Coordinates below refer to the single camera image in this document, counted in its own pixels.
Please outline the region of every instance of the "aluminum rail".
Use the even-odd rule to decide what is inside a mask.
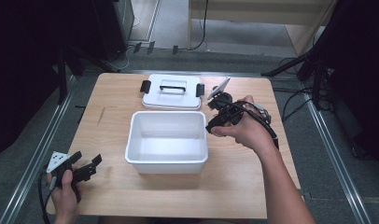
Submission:
[[[14,193],[11,196],[11,200],[9,201],[7,208],[4,214],[1,216],[0,224],[9,224],[14,223],[19,211],[21,210],[21,206],[26,199],[27,193],[29,192],[30,187],[32,186],[37,174],[41,168],[41,163],[43,162],[50,142],[53,139],[53,136],[56,133],[56,130],[59,127],[59,124],[62,121],[63,115],[67,109],[67,106],[70,103],[70,100],[73,95],[73,90],[77,85],[79,77],[71,76],[67,86],[68,93],[63,102],[58,105],[56,108],[52,119],[49,122],[47,129],[45,130],[38,146],[35,150],[33,157],[31,158],[29,164],[27,165],[24,174],[14,190]]]
[[[371,224],[372,221],[370,219],[370,216],[368,215],[368,212],[358,193],[356,185],[352,180],[352,177],[347,172],[346,166],[344,165],[344,161],[341,158],[338,148],[335,146],[335,143],[329,132],[327,124],[323,119],[322,114],[316,110],[316,107],[314,106],[312,101],[310,101],[309,94],[304,94],[303,96],[305,100],[309,100],[309,110],[315,121],[316,127],[320,132],[320,136],[323,140],[326,150],[329,153],[332,166],[334,167],[335,173],[337,174],[338,179],[341,182],[344,194],[346,195],[346,199],[349,202],[350,207],[352,208],[353,214],[355,215],[357,222],[361,224]]]

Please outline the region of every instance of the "bin lid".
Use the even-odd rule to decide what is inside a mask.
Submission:
[[[199,77],[152,74],[149,92],[143,96],[146,108],[170,110],[197,110],[201,97],[197,96]]]

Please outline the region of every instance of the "plastic bin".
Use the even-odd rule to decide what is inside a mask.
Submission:
[[[199,111],[133,114],[125,160],[140,174],[197,174],[208,158],[205,116]]]

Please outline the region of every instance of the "wooden table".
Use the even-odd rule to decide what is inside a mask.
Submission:
[[[210,119],[206,97],[225,77],[200,77],[205,85],[201,111]],[[262,170],[257,155],[230,137],[207,135],[209,159],[198,175],[140,175],[124,159],[132,114],[147,110],[140,86],[148,75],[102,74],[94,87],[69,154],[77,165],[98,155],[103,161],[90,181],[81,182],[80,214],[129,217],[266,218]],[[254,96],[272,115],[280,151],[300,188],[271,83],[266,78],[232,77],[225,89],[233,101]],[[49,202],[49,213],[54,213]]]

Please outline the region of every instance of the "hand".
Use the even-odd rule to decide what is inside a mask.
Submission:
[[[51,175],[48,174],[48,182],[50,183]],[[78,216],[77,197],[71,188],[73,180],[73,172],[66,170],[62,177],[62,187],[55,188],[51,193],[53,204],[55,205],[57,223],[74,223]]]
[[[254,103],[253,97],[250,95],[239,101]],[[257,112],[256,109],[249,105],[246,106],[246,109]],[[269,133],[247,113],[244,113],[242,119],[236,125],[231,127],[216,126],[212,128],[211,132],[216,135],[231,136],[235,138],[236,143],[253,149],[258,155],[263,153],[264,150],[275,149],[274,141]]]

